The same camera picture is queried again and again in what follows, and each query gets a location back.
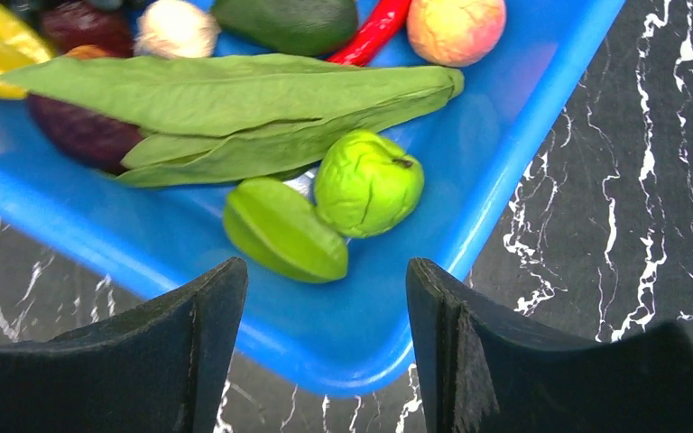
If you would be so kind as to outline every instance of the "green fruit slice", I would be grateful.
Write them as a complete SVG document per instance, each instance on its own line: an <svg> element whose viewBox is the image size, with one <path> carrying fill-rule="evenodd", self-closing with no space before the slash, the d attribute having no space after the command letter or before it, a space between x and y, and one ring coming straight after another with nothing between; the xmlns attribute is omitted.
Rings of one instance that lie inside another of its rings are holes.
<svg viewBox="0 0 693 433"><path fill-rule="evenodd" d="M344 239L322 223L301 194L274 178L244 180L226 197L230 242L262 266L302 282L347 276Z"/></svg>

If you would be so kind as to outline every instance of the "black marble surface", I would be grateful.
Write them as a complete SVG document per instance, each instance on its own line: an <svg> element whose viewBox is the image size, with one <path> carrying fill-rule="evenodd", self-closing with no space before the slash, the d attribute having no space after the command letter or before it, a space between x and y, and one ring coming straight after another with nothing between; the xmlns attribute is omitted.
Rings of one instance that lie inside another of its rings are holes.
<svg viewBox="0 0 693 433"><path fill-rule="evenodd" d="M605 342L693 319L693 0L627 2L467 282ZM0 220L0 344L138 302ZM236 354L215 432L422 432L414 369L330 399Z"/></svg>

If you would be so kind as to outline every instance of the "purple vegetable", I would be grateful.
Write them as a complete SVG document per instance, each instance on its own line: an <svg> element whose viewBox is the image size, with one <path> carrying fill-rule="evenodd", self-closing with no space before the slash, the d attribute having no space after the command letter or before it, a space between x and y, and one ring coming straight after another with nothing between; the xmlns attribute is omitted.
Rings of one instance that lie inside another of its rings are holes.
<svg viewBox="0 0 693 433"><path fill-rule="evenodd" d="M81 106L33 94L26 103L33 121L61 152L110 174L126 171L121 160L144 138L136 125Z"/></svg>

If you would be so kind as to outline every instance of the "garlic bulb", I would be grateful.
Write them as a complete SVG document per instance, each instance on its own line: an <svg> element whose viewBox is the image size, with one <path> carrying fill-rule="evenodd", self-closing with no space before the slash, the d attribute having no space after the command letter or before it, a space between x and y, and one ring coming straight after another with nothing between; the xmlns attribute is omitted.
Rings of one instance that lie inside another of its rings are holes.
<svg viewBox="0 0 693 433"><path fill-rule="evenodd" d="M134 53L165 59L210 57L220 32L213 16L183 0L157 0L138 23Z"/></svg>

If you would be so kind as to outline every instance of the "dark red fruit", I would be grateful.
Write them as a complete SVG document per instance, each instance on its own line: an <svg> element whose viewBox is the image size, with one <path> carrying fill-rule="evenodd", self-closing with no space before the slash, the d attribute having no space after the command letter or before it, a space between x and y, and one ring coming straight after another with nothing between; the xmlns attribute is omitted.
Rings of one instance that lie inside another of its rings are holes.
<svg viewBox="0 0 693 433"><path fill-rule="evenodd" d="M134 36L124 13L101 11L83 0L63 3L43 13L41 32L60 52L91 44L112 57L134 55Z"/></svg>
<svg viewBox="0 0 693 433"><path fill-rule="evenodd" d="M81 60L111 57L94 46L79 46L66 55ZM60 152L110 174L126 171L121 160L144 138L136 125L81 106L34 94L25 102L33 121Z"/></svg>

